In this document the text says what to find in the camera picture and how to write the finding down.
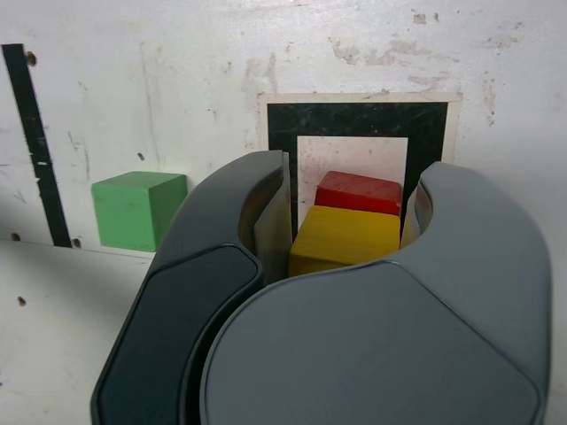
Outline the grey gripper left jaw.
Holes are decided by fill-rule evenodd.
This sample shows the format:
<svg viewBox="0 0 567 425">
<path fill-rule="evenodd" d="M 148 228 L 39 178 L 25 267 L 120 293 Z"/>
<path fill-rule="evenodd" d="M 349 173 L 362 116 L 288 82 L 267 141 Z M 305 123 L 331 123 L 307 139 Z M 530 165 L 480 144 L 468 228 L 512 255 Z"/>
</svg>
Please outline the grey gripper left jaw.
<svg viewBox="0 0 567 425">
<path fill-rule="evenodd" d="M 204 179 L 175 214 L 98 378 L 95 424 L 197 424 L 206 356 L 248 298 L 287 275 L 289 156 L 256 151 Z"/>
</svg>

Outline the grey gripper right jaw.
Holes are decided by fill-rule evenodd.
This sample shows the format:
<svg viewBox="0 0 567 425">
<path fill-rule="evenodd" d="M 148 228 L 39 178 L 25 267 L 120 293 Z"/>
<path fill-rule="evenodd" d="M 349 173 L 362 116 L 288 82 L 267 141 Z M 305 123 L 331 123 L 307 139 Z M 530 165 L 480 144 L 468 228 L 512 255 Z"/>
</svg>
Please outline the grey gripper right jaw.
<svg viewBox="0 0 567 425">
<path fill-rule="evenodd" d="M 412 241 L 384 259 L 267 286 L 221 328 L 205 424 L 540 424 L 552 270 L 544 238 L 469 168 L 429 166 Z"/>
</svg>

